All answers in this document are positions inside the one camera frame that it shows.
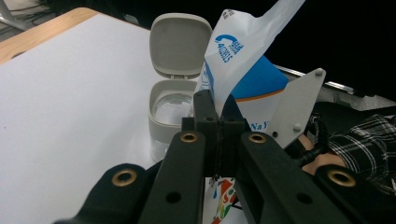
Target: gray container lid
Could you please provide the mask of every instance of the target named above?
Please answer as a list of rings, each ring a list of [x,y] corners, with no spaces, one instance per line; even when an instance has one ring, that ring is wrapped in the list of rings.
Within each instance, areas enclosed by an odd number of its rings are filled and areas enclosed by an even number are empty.
[[[198,77],[211,34],[209,22],[199,16],[166,13],[157,17],[149,37],[154,69],[168,78]]]

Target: plaid sleeve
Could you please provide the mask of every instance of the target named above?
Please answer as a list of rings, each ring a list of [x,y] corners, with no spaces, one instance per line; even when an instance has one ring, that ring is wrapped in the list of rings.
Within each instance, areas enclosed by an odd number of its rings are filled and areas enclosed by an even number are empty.
[[[379,180],[396,173],[395,119],[373,115],[347,133],[331,136],[329,147],[347,168],[366,179]]]

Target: blue logo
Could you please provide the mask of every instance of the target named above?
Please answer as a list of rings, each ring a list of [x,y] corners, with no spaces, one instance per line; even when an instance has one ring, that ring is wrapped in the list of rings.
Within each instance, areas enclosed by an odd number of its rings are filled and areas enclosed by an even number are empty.
[[[218,43],[218,50],[221,59],[227,63],[244,46],[232,35],[219,35],[215,42]]]

